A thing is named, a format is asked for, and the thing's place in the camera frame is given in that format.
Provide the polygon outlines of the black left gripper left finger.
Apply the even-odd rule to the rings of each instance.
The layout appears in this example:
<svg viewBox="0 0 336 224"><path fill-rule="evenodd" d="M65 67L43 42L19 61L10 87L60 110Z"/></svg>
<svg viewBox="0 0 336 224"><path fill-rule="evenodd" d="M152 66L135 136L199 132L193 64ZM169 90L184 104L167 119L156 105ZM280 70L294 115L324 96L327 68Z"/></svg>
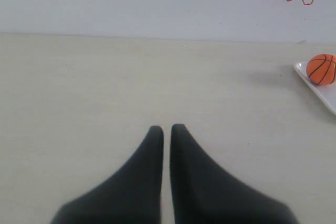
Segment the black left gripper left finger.
<svg viewBox="0 0 336 224"><path fill-rule="evenodd" d="M161 223L163 149L162 128L151 126L118 171L63 205L52 223Z"/></svg>

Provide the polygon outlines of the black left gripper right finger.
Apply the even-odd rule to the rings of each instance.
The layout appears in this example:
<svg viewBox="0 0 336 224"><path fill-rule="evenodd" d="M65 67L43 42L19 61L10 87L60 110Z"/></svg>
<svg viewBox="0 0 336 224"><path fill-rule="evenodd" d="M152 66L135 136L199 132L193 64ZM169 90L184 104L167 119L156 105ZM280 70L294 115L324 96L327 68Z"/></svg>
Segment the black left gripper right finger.
<svg viewBox="0 0 336 224"><path fill-rule="evenodd" d="M171 130L175 223L298 223L291 209L221 168L185 125Z"/></svg>

